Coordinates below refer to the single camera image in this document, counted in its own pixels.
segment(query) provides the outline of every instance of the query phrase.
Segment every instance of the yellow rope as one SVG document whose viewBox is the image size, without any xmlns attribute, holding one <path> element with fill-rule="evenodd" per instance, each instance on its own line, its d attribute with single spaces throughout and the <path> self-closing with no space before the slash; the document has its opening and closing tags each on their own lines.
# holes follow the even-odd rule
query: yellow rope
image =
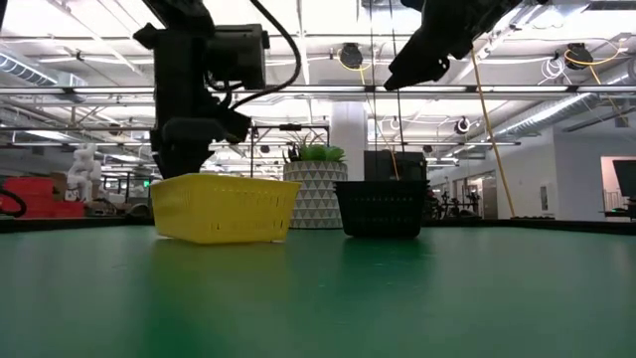
<svg viewBox="0 0 636 358">
<path fill-rule="evenodd" d="M 365 70 L 368 69 L 369 66 L 366 66 L 365 68 L 358 69 L 358 70 L 350 69 L 350 68 L 346 67 L 345 64 L 343 64 L 340 61 L 340 56 L 338 56 L 338 62 L 340 63 L 340 65 L 342 65 L 342 67 L 344 67 L 345 69 L 347 69 L 349 71 L 359 72 L 360 73 L 360 80 L 362 81 L 362 86 L 366 86 L 367 85 L 367 82 L 365 81 Z M 382 133 L 382 129 L 380 128 L 380 125 L 378 124 L 378 121 L 374 120 L 374 122 L 376 123 L 376 128 L 378 129 L 378 132 L 382 136 L 382 139 L 385 141 L 385 144 L 387 145 L 387 148 L 389 149 L 389 153 L 391 154 L 391 160 L 394 162 L 394 171 L 396 172 L 396 180 L 399 180 L 398 163 L 396 162 L 396 155 L 394 154 L 394 151 L 391 149 L 391 146 L 389 145 L 389 142 L 387 141 L 387 138 Z"/>
<path fill-rule="evenodd" d="M 594 79 L 596 80 L 596 82 L 599 85 L 602 85 L 602 82 L 600 81 L 600 77 L 596 73 L 596 70 L 594 69 L 594 66 L 590 66 L 589 69 L 592 71 L 592 75 L 594 76 Z M 614 100 L 612 98 L 608 98 L 608 99 L 609 99 L 609 102 L 612 104 L 612 107 L 614 107 L 614 110 L 616 111 L 616 114 L 618 114 L 620 116 L 620 118 L 623 119 L 623 122 L 625 122 L 625 125 L 629 126 L 629 121 L 623 115 L 623 113 L 621 113 L 620 109 L 618 109 L 618 105 L 616 105 L 616 103 L 614 102 Z"/>
<path fill-rule="evenodd" d="M 499 172 L 501 172 L 501 180 L 504 183 L 504 189 L 506 190 L 506 197 L 508 198 L 508 206 L 510 207 L 510 213 L 513 217 L 515 215 L 515 207 L 513 205 L 513 199 L 510 196 L 510 189 L 508 189 L 508 181 L 506 180 L 506 173 L 504 172 L 504 166 L 501 163 L 501 157 L 499 156 L 499 148 L 497 148 L 497 142 L 493 135 L 493 128 L 490 125 L 490 118 L 488 117 L 488 110 L 486 109 L 486 100 L 484 100 L 484 92 L 481 89 L 481 80 L 479 78 L 479 69 L 477 66 L 477 59 L 475 58 L 475 50 L 470 51 L 470 55 L 473 59 L 473 67 L 475 68 L 475 80 L 477 80 L 477 89 L 479 90 L 479 98 L 481 99 L 481 109 L 484 112 L 484 118 L 486 119 L 486 128 L 488 129 L 488 135 L 490 135 L 490 141 L 493 143 L 493 149 L 495 149 L 495 156 L 497 157 L 497 165 L 499 166 Z"/>
</svg>

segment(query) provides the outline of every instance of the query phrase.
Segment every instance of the red box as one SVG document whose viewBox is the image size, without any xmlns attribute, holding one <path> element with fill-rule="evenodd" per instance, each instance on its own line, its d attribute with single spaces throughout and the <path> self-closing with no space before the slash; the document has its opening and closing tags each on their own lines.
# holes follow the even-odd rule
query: red box
<svg viewBox="0 0 636 358">
<path fill-rule="evenodd" d="M 19 196 L 41 195 L 51 197 L 53 200 L 53 179 L 40 177 L 8 178 L 4 182 L 4 188 Z"/>
<path fill-rule="evenodd" d="M 57 202 L 54 203 L 53 216 L 55 218 L 83 218 L 83 203 Z"/>
<path fill-rule="evenodd" d="M 27 212 L 20 219 L 47 219 L 53 217 L 53 195 L 25 195 L 18 194 L 25 204 L 27 204 Z M 20 210 L 20 205 L 7 196 L 0 196 L 2 201 L 2 209 L 8 212 L 16 212 Z"/>
</svg>

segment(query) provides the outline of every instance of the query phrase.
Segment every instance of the fluorescent light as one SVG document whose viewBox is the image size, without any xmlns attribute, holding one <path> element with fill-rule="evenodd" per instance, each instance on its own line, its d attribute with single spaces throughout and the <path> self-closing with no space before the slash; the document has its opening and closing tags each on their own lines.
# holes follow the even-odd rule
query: fluorescent light
<svg viewBox="0 0 636 358">
<path fill-rule="evenodd" d="M 25 143 L 9 143 L 11 145 L 15 145 L 15 146 L 63 146 L 62 143 L 46 143 L 46 142 L 33 142 L 33 143 L 29 143 L 29 142 L 25 142 Z"/>
<path fill-rule="evenodd" d="M 493 86 L 482 87 L 482 91 L 492 92 L 559 92 L 566 91 L 567 86 Z"/>
<path fill-rule="evenodd" d="M 466 86 L 413 86 L 400 89 L 405 92 L 466 92 Z"/>
<path fill-rule="evenodd" d="M 521 145 L 521 142 L 495 142 L 497 144 L 497 146 L 515 146 L 515 145 Z M 479 143 L 466 143 L 469 144 L 466 147 L 466 150 L 470 150 L 473 149 L 476 146 L 491 146 L 493 145 L 493 143 L 491 142 L 479 142 Z"/>
<path fill-rule="evenodd" d="M 581 86 L 578 88 L 581 92 L 600 92 L 600 93 L 608 93 L 608 92 L 634 92 L 636 91 L 636 86 Z"/>
<path fill-rule="evenodd" d="M 457 159 L 457 158 L 448 158 L 448 157 L 439 158 L 439 159 L 437 159 L 437 158 L 426 158 L 427 162 L 436 162 L 436 161 L 455 161 L 456 162 L 458 160 L 459 159 Z"/>
<path fill-rule="evenodd" d="M 135 94 L 153 94 L 154 88 L 74 88 L 75 93 L 80 94 L 119 94 L 119 93 L 135 93 Z"/>
<path fill-rule="evenodd" d="M 607 84 L 608 85 L 615 85 L 615 84 L 618 84 L 619 82 L 627 80 L 627 79 L 629 79 L 629 75 L 625 75 L 625 76 L 623 76 L 621 78 L 618 78 L 616 80 L 612 80 L 612 81 L 608 82 Z"/>
<path fill-rule="evenodd" d="M 451 168 L 451 167 L 458 167 L 459 165 L 457 164 L 430 164 L 427 165 L 428 168 Z"/>
<path fill-rule="evenodd" d="M 64 94 L 63 89 L 58 88 L 4 88 L 0 89 L 0 94 Z"/>
<path fill-rule="evenodd" d="M 438 142 L 438 141 L 426 141 L 426 140 L 407 140 L 406 139 L 404 142 L 408 143 L 408 145 L 430 145 L 430 146 L 455 146 L 455 145 L 460 145 L 460 143 L 458 143 L 458 142 Z"/>
<path fill-rule="evenodd" d="M 47 139 L 53 139 L 53 140 L 69 140 L 71 139 L 69 136 L 61 134 L 59 132 L 56 131 L 51 131 L 51 130 L 27 130 L 25 131 L 25 133 L 29 133 L 32 135 L 37 135 L 43 138 L 47 138 Z"/>
<path fill-rule="evenodd" d="M 114 158 L 114 159 L 121 160 L 121 161 L 127 161 L 127 162 L 145 161 L 144 159 L 141 159 L 139 157 L 132 156 L 132 155 L 125 155 L 125 154 L 107 154 L 107 155 L 109 157 Z"/>
</svg>

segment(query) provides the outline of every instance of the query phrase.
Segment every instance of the potted plant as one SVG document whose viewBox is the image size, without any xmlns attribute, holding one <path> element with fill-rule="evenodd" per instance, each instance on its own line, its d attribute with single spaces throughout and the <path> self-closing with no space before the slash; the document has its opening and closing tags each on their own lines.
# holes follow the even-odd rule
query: potted plant
<svg viewBox="0 0 636 358">
<path fill-rule="evenodd" d="M 333 183 L 347 181 L 345 151 L 315 144 L 319 136 L 293 136 L 287 150 L 283 179 L 302 184 L 291 218 L 292 229 L 340 229 L 342 219 Z"/>
</svg>

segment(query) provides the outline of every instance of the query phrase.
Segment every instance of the yellow cable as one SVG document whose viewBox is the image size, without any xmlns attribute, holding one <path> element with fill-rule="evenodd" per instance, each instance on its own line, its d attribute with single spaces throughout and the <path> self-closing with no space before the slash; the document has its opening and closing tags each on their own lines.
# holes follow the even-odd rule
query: yellow cable
<svg viewBox="0 0 636 358">
<path fill-rule="evenodd" d="M 340 63 L 340 65 L 342 65 L 347 70 L 351 70 L 351 69 L 347 68 L 345 65 L 343 65 L 343 63 Z M 351 70 L 351 71 L 359 72 L 360 73 L 360 80 L 362 81 L 362 86 L 366 86 L 367 85 L 367 82 L 365 81 L 365 69 Z M 374 122 L 376 123 L 376 128 L 378 129 L 378 132 L 382 136 L 382 139 L 385 141 L 385 144 L 387 145 L 387 148 L 389 149 L 389 153 L 391 154 L 391 160 L 394 163 L 394 171 L 396 172 L 396 180 L 399 180 L 398 163 L 396 162 L 396 155 L 394 154 L 394 151 L 391 149 L 391 146 L 389 145 L 389 142 L 387 141 L 387 138 L 385 137 L 385 134 L 382 133 L 382 129 L 380 128 L 380 125 L 378 124 L 378 121 L 374 120 Z"/>
<path fill-rule="evenodd" d="M 565 53 L 563 54 L 563 56 L 565 57 L 566 60 L 570 61 L 571 63 L 575 63 L 577 65 L 584 65 L 584 66 L 596 66 L 596 65 L 602 65 L 605 63 L 608 63 L 614 59 L 616 59 L 618 57 L 618 55 L 620 55 L 621 51 L 623 49 L 619 46 L 618 49 L 616 49 L 616 54 L 614 54 L 614 56 L 610 57 L 609 59 L 605 59 L 603 61 L 599 61 L 599 62 L 595 62 L 595 63 L 587 63 L 587 62 L 583 62 L 583 61 L 577 61 L 577 60 L 573 60 L 571 59 L 567 54 L 569 54 L 571 52 L 571 50 L 567 50 L 565 51 Z"/>
<path fill-rule="evenodd" d="M 596 80 L 596 83 L 599 84 L 599 85 L 602 85 L 602 82 L 600 81 L 600 77 L 596 73 L 596 70 L 594 69 L 594 66 L 590 66 L 589 69 L 592 71 L 592 75 L 594 76 L 594 79 Z M 608 98 L 608 99 L 609 99 L 609 102 L 612 104 L 612 107 L 614 107 L 614 110 L 616 110 L 616 114 L 618 114 L 620 116 L 620 118 L 623 119 L 623 122 L 625 122 L 625 125 L 629 125 L 629 121 L 623 115 L 623 113 L 621 113 L 620 109 L 618 109 L 618 105 L 616 105 L 614 100 L 612 98 Z"/>
<path fill-rule="evenodd" d="M 488 117 L 488 110 L 486 109 L 486 100 L 484 100 L 484 92 L 481 89 L 481 80 L 479 78 L 479 69 L 477 66 L 477 59 L 475 58 L 475 50 L 470 51 L 470 55 L 473 59 L 473 67 L 475 68 L 475 80 L 477 80 L 477 90 L 479 90 L 479 98 L 481 99 L 481 109 L 484 112 L 484 118 L 486 119 L 486 128 L 488 129 L 488 135 L 490 135 L 490 141 L 493 143 L 495 149 L 495 157 L 497 157 L 497 165 L 501 172 L 501 181 L 504 183 L 504 189 L 506 190 L 506 197 L 508 198 L 508 206 L 510 207 L 510 213 L 513 217 L 516 217 L 515 207 L 513 206 L 513 199 L 510 196 L 510 190 L 508 189 L 508 181 L 506 180 L 506 173 L 504 172 L 504 166 L 501 163 L 501 157 L 499 156 L 499 149 L 497 148 L 497 142 L 493 135 L 493 128 L 490 125 L 490 118 Z"/>
</svg>

